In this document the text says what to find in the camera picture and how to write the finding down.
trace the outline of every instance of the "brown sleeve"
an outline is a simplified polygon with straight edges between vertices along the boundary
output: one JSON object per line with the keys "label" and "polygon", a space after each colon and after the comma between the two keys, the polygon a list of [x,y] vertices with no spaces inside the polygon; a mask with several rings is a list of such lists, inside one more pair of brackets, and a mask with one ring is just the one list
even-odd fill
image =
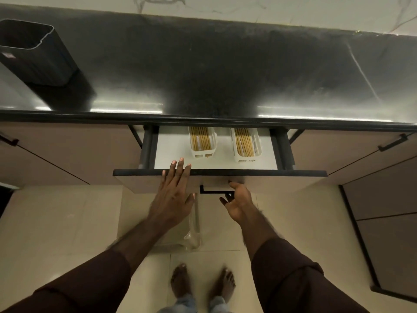
{"label": "brown sleeve", "polygon": [[318,263],[281,238],[258,249],[252,275],[264,313],[368,312],[331,284]]}
{"label": "brown sleeve", "polygon": [[130,284],[126,259],[112,250],[36,290],[5,312],[116,312]]}

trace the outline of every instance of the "foot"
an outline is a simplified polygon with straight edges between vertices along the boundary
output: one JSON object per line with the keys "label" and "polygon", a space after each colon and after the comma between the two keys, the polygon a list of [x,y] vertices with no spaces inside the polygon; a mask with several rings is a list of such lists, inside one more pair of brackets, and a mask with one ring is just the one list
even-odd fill
{"label": "foot", "polygon": [[187,293],[191,294],[190,277],[188,276],[187,266],[185,264],[180,264],[174,269],[171,278],[171,288],[177,299]]}
{"label": "foot", "polygon": [[209,301],[211,301],[215,296],[220,295],[227,303],[232,297],[235,288],[236,284],[234,283],[233,272],[225,267],[222,269],[222,273],[208,295]]}

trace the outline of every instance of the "marble wall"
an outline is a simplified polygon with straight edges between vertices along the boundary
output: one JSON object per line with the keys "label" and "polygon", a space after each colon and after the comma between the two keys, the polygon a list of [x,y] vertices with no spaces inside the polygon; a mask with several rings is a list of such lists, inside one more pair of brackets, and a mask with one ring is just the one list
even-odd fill
{"label": "marble wall", "polygon": [[417,0],[0,0],[0,3],[417,35]]}

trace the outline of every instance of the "drawer handle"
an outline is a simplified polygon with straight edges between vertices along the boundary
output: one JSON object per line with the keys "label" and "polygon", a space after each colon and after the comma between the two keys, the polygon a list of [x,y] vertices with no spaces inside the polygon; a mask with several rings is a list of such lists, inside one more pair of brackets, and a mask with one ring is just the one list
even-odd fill
{"label": "drawer handle", "polygon": [[9,141],[6,137],[3,137],[0,135],[0,141],[5,142],[6,144],[9,144],[10,146],[16,147],[18,145],[19,140],[13,139],[12,141]]}
{"label": "drawer handle", "polygon": [[407,135],[400,134],[400,139],[398,139],[398,140],[396,140],[396,141],[388,144],[387,146],[378,146],[378,149],[379,149],[380,152],[384,152],[384,151],[386,151],[386,150],[388,150],[388,149],[390,149],[390,148],[392,148],[394,146],[397,146],[397,145],[399,145],[399,144],[401,144],[403,142],[406,142],[406,141],[408,141]]}
{"label": "drawer handle", "polygon": [[200,194],[228,194],[234,197],[234,191],[205,191],[204,186],[200,186]]}

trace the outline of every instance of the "jeans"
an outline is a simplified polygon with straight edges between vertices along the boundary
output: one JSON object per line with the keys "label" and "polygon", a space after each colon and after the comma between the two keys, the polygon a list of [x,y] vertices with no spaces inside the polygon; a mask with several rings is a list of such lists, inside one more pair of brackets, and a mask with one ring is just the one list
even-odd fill
{"label": "jeans", "polygon": [[[216,296],[210,301],[208,306],[209,313],[228,313],[229,309],[223,297]],[[195,299],[191,294],[186,294],[177,299],[173,306],[168,306],[158,311],[158,313],[197,313]]]}

